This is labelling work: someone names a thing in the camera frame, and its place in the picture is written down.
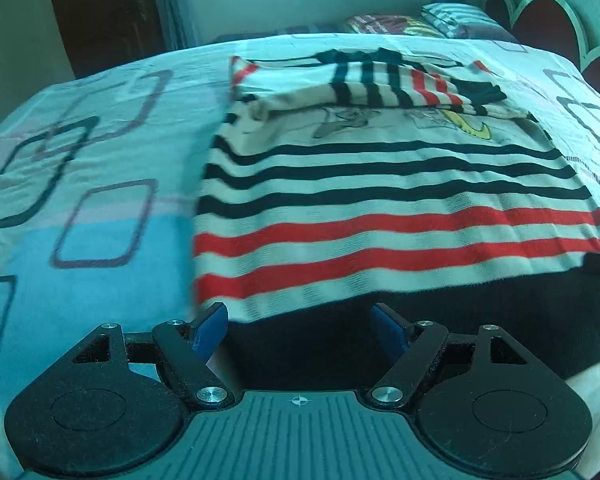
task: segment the black stripe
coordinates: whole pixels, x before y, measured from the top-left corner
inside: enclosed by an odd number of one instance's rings
[[[462,63],[452,60],[452,59],[441,59],[429,56],[415,56],[417,59],[425,59],[427,64],[432,64],[433,66],[437,66],[440,68],[461,68],[464,65]],[[362,62],[366,58],[371,58],[372,61],[393,64],[396,66],[412,66],[414,68],[419,67],[419,70],[426,72],[422,68],[422,64],[412,60],[410,57],[404,57],[400,52],[396,52],[395,50],[389,50],[387,48],[379,48],[373,52],[363,52],[361,50],[356,52],[343,52],[341,50],[327,50],[325,52],[319,52],[314,56],[304,56],[304,57],[289,57],[286,59],[248,59],[248,61],[253,63],[267,63],[267,62],[291,62],[291,61],[307,61],[311,62],[310,64],[305,64],[306,66],[315,66],[316,64],[336,64],[341,62]],[[288,64],[288,67],[298,67],[298,64]]]
[[[328,143],[316,144],[315,146],[295,146],[284,144],[269,151],[255,155],[238,155],[234,153],[229,143],[222,136],[215,136],[213,148],[217,148],[228,156],[232,162],[239,166],[251,166],[257,164],[270,156],[275,155],[327,155],[333,153],[393,153],[414,152],[423,148],[435,148],[449,150],[456,153],[478,153],[485,155],[528,155],[542,160],[557,160],[562,156],[559,150],[552,149],[548,152],[540,152],[519,146],[507,144],[505,146],[491,146],[488,144],[456,144],[454,142],[425,142],[424,140],[411,140],[409,142],[360,142],[360,143]]]
[[[234,176],[217,164],[207,164],[205,180],[217,178],[233,189],[249,189],[268,180],[320,180],[337,176],[362,175],[398,175],[411,176],[419,173],[437,173],[439,171],[464,171],[466,173],[485,173],[491,171],[499,175],[521,177],[527,175],[546,175],[567,180],[576,173],[569,165],[563,168],[547,168],[532,162],[519,162],[507,166],[494,164],[475,164],[454,156],[440,156],[427,160],[410,162],[365,162],[362,164],[333,164],[331,166],[308,166],[296,168],[291,166],[274,166],[248,176]]]
[[[474,109],[475,109],[475,114],[476,115],[480,115],[480,116],[488,116],[489,112],[487,111],[487,108],[485,108],[482,105],[476,105],[474,104]]]
[[[535,195],[563,200],[587,200],[591,197],[586,186],[578,189],[560,187],[523,186],[515,182],[478,182],[450,180],[441,184],[399,187],[363,187],[359,189],[330,189],[318,193],[271,193],[251,202],[231,204],[214,196],[203,195],[198,202],[197,214],[213,213],[221,218],[237,219],[256,216],[277,207],[308,207],[318,205],[350,205],[369,200],[416,202],[417,200],[446,200],[462,193],[501,195],[505,193]]]
[[[388,64],[386,66],[386,73],[388,75],[389,86],[398,99],[398,106],[400,108],[413,108],[411,96],[400,86],[400,69],[396,65]]]
[[[347,70],[349,70],[349,64],[346,58],[343,56],[337,57],[340,61],[336,64],[336,69],[333,72],[333,79],[331,80],[331,87],[336,94],[336,104],[340,106],[348,106],[351,103],[351,90],[345,83],[347,77]]]
[[[458,88],[458,94],[471,99],[472,105],[486,105],[496,103],[507,98],[507,95],[489,82],[465,81],[462,79],[450,79],[451,84]]]
[[[404,66],[408,66],[410,68],[416,69],[420,72],[424,72],[425,74],[428,74],[429,71],[427,71],[424,66],[422,65],[422,63],[419,63],[417,61],[405,61],[403,63]]]
[[[273,65],[272,68],[319,68],[323,65],[321,65],[321,63],[318,62],[313,62],[313,63],[304,63],[304,64],[300,64],[300,65]]]
[[[374,82],[374,62],[369,56],[362,62],[362,76],[360,76],[360,82],[365,86],[366,89],[366,104],[372,108],[380,108],[384,106],[382,98],[380,97],[380,91],[378,85]]]
[[[237,101],[241,101],[243,103],[250,103],[251,101],[257,101],[257,100],[258,100],[258,96],[255,94],[243,95],[237,99]]]

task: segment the ribbed plastic surface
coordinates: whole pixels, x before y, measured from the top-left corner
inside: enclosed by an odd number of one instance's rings
[[[353,392],[247,392],[234,408],[197,415],[168,452],[125,474],[129,480],[473,478],[433,456],[401,415],[370,410]]]

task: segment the wooden door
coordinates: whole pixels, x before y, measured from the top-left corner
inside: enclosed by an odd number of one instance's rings
[[[52,0],[76,77],[164,52],[155,0]]]

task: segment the crosshair marking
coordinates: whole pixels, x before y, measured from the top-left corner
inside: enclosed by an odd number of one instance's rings
[[[289,402],[294,403],[296,406],[304,406],[306,403],[311,402],[311,400],[297,394],[293,399],[289,400]]]

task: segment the red stripe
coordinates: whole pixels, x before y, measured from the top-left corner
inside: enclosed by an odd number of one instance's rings
[[[253,74],[257,69],[259,69],[258,65],[255,63],[249,63],[246,67],[238,70],[238,72],[235,73],[234,78],[231,79],[231,84],[233,86],[238,86],[245,77],[247,77],[249,74]]]
[[[442,92],[446,95],[451,101],[452,105],[461,105],[462,99],[459,98],[456,94],[451,94],[449,92],[449,87],[446,84],[446,81],[442,79],[440,74],[431,74],[436,79],[436,91]]]
[[[440,74],[431,74],[431,75],[433,76],[433,79],[436,80],[436,91],[446,94],[448,92],[448,87],[446,86],[446,81],[444,79],[442,79]]]
[[[403,272],[462,267],[504,256],[542,258],[565,253],[600,252],[600,240],[589,238],[548,238],[527,242],[478,243],[455,249],[395,251],[369,248],[331,260],[311,264],[288,264],[259,267],[238,278],[204,274],[196,282],[200,303],[225,296],[243,300],[263,294],[326,280],[339,280],[368,269],[390,269]]]
[[[489,74],[493,74],[493,72],[491,70],[489,70],[486,65],[481,62],[479,59],[474,61],[474,65],[477,66],[480,70],[483,70],[484,72],[488,72]]]
[[[433,92],[425,90],[424,88],[424,72],[420,70],[411,70],[411,77],[413,78],[413,89],[424,97],[427,105],[434,106],[440,104],[440,99]]]
[[[280,223],[236,237],[222,237],[205,232],[197,234],[193,253],[195,255],[215,253],[227,258],[235,258],[270,244],[326,242],[369,231],[409,234],[458,231],[476,226],[526,224],[598,226],[600,209],[596,209],[593,213],[583,213],[525,207],[500,211],[491,207],[474,206],[452,214],[426,213],[402,216],[368,214],[348,220],[316,224]]]

